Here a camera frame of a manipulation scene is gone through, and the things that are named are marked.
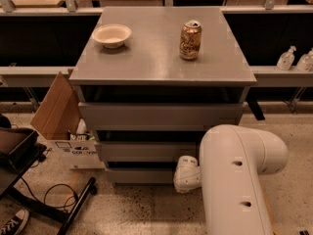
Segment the shoelace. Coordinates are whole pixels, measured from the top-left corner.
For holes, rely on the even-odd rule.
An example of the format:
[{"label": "shoelace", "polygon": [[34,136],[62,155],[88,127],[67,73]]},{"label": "shoelace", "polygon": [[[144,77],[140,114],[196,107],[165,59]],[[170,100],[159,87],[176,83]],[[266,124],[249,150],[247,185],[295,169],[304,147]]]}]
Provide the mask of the shoelace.
[{"label": "shoelace", "polygon": [[17,221],[11,219],[9,222],[6,223],[5,227],[1,228],[1,234],[6,234],[7,231],[11,231],[15,225],[19,224]]}]

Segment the floor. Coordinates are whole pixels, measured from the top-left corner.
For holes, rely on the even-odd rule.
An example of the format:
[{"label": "floor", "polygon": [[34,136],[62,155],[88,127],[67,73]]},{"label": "floor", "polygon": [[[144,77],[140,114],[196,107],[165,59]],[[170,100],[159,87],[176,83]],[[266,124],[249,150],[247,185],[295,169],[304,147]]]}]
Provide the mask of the floor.
[{"label": "floor", "polygon": [[[313,104],[300,103],[296,115],[279,102],[261,104],[261,109],[265,120],[255,120],[246,107],[240,125],[277,134],[290,151],[282,172],[260,176],[277,228],[281,235],[296,235],[303,229],[313,234]],[[21,104],[0,104],[0,113],[12,124],[27,127],[33,116],[30,105]],[[39,142],[46,141],[39,137]],[[98,194],[88,197],[67,234],[207,234],[201,189],[179,194],[171,185],[112,186],[101,169],[68,169],[55,150],[47,154],[44,163],[31,168],[24,179],[36,197],[43,200],[46,191],[59,183],[69,184],[79,193],[91,176],[96,177]],[[16,187],[29,196],[22,181]],[[62,206],[68,197],[67,188],[57,187],[47,195],[46,202]],[[3,199],[0,225],[19,208],[11,199]],[[59,227],[59,223],[33,213],[23,234],[57,234]]]}]

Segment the plastic bottle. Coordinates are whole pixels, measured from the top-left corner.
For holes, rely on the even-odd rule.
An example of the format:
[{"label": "plastic bottle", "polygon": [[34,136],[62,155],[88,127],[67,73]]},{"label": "plastic bottle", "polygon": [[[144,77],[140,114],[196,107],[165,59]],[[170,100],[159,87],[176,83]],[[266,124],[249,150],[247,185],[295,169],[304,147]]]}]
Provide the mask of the plastic bottle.
[{"label": "plastic bottle", "polygon": [[294,60],[293,51],[295,51],[295,46],[291,46],[288,52],[284,52],[277,63],[277,67],[281,70],[289,70],[291,68],[292,62]]},{"label": "plastic bottle", "polygon": [[313,67],[313,48],[308,54],[302,55],[296,64],[296,69],[303,72],[309,72]]}]

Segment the white robotic arm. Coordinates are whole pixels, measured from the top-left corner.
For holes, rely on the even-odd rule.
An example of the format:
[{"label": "white robotic arm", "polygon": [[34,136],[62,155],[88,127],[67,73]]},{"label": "white robotic arm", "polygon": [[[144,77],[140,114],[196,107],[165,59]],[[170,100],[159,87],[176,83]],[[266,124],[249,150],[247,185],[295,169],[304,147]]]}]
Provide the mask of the white robotic arm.
[{"label": "white robotic arm", "polygon": [[202,187],[209,235],[273,235],[258,174],[281,171],[287,160],[285,143],[273,133],[219,125],[201,141],[200,166],[180,158],[174,185],[178,192]]}]

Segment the can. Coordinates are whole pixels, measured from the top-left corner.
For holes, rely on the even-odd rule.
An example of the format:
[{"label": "can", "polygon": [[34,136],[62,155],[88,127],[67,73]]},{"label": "can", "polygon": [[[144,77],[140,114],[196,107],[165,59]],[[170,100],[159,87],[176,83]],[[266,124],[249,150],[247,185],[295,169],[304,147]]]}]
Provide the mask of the can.
[{"label": "can", "polygon": [[198,56],[201,46],[201,24],[191,20],[182,27],[180,36],[180,57],[184,60],[194,60]]}]

